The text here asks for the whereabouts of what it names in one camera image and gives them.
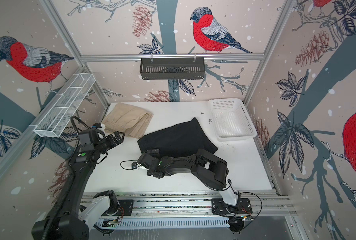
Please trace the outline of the beige drawstring shorts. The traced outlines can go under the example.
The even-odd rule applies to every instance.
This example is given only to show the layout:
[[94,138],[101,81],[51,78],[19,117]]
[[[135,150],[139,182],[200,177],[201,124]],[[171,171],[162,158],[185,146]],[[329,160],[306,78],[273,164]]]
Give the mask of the beige drawstring shorts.
[[122,132],[131,138],[140,139],[153,118],[154,114],[129,104],[118,103],[102,121],[106,131]]

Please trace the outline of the black shorts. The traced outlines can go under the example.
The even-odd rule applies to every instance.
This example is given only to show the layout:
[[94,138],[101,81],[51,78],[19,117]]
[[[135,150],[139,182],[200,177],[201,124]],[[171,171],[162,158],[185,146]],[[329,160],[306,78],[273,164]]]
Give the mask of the black shorts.
[[187,157],[204,149],[214,154],[218,147],[207,137],[197,118],[189,122],[176,124],[150,134],[138,140],[141,153],[159,150],[160,157]]

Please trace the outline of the white plastic laundry basket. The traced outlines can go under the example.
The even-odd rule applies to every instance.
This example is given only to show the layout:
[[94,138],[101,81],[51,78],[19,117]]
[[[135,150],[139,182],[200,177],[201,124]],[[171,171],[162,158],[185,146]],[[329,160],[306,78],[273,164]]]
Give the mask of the white plastic laundry basket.
[[255,126],[240,99],[208,101],[216,138],[220,142],[243,141],[257,136]]

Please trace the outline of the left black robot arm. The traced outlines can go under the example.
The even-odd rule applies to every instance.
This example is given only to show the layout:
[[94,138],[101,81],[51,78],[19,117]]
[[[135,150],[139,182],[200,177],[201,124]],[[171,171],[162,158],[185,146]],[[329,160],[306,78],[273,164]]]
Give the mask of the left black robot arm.
[[89,233],[101,215],[108,211],[115,214],[120,203],[113,191],[95,195],[93,202],[82,212],[81,199],[86,184],[101,155],[120,145],[125,134],[114,132],[108,136],[101,129],[91,128],[78,134],[79,145],[68,159],[69,171],[66,183],[48,215],[32,228],[35,240],[87,240]]

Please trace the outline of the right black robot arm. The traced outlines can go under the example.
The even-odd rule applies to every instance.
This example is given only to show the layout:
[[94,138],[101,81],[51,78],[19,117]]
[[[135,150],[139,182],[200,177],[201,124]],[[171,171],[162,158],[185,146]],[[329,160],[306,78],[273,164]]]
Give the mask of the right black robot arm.
[[200,149],[196,154],[187,157],[162,157],[159,150],[148,150],[137,161],[138,167],[144,167],[149,177],[158,179],[177,174],[192,174],[203,185],[222,196],[227,207],[236,207],[239,197],[232,189],[228,179],[227,162],[218,156]]

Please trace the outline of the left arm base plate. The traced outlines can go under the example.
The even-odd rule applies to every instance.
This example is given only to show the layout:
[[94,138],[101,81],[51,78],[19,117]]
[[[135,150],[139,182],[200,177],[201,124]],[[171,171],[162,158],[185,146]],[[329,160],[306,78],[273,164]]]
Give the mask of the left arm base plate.
[[119,200],[117,209],[107,210],[102,214],[102,217],[113,217],[113,216],[131,216],[134,207],[134,200]]

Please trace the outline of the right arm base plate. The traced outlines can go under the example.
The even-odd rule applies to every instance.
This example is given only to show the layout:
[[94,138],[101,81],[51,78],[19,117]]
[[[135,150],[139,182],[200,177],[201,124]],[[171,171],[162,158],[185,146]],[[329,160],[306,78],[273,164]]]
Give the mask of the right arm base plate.
[[234,217],[237,215],[251,215],[253,213],[250,199],[241,198],[235,206],[227,205],[223,199],[211,200],[212,213],[222,217]]

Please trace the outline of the horizontal aluminium frame bar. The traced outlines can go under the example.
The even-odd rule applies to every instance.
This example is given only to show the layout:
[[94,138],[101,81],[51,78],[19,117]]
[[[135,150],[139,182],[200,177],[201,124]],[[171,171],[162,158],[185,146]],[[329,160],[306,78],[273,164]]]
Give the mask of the horizontal aluminium frame bar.
[[84,63],[92,62],[137,62],[141,59],[197,59],[203,58],[205,60],[264,60],[266,55],[264,53],[229,53],[229,54],[163,54],[163,55],[81,55],[80,60]]

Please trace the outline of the aluminium mounting rail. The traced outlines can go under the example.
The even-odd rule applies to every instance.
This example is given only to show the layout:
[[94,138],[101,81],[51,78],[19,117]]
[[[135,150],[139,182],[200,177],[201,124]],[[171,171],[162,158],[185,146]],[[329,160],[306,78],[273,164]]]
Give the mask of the aluminium mounting rail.
[[[250,199],[253,213],[241,216],[286,217],[297,216],[290,199],[274,193],[241,193],[241,198]],[[215,193],[201,194],[119,194],[118,200],[134,200],[131,217],[134,218],[189,218],[215,217],[212,213],[211,200],[220,199]]]

